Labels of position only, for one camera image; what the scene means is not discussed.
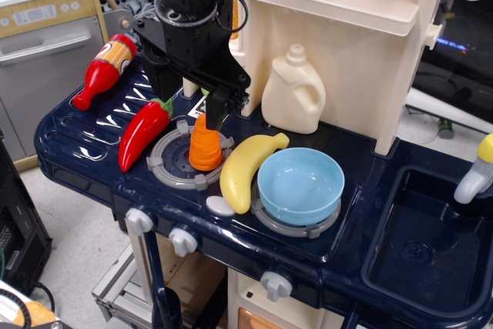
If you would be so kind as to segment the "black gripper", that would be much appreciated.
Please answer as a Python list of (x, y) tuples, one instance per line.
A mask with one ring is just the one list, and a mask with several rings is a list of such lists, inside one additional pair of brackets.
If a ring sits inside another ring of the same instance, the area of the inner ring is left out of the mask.
[(230, 51), (233, 6), (209, 5), (197, 15), (156, 6), (155, 19), (134, 23), (143, 68), (155, 95), (172, 98), (188, 79), (210, 93), (206, 128), (220, 130), (233, 106), (248, 102), (251, 78)]

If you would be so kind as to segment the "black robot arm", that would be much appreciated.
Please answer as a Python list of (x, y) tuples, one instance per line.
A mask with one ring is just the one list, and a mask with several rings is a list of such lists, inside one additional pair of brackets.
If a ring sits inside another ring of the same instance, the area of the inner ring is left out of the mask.
[(156, 19), (138, 21), (144, 71), (168, 100), (184, 79), (205, 89), (206, 126), (218, 130), (248, 101), (250, 77), (230, 51), (234, 0), (155, 0)]

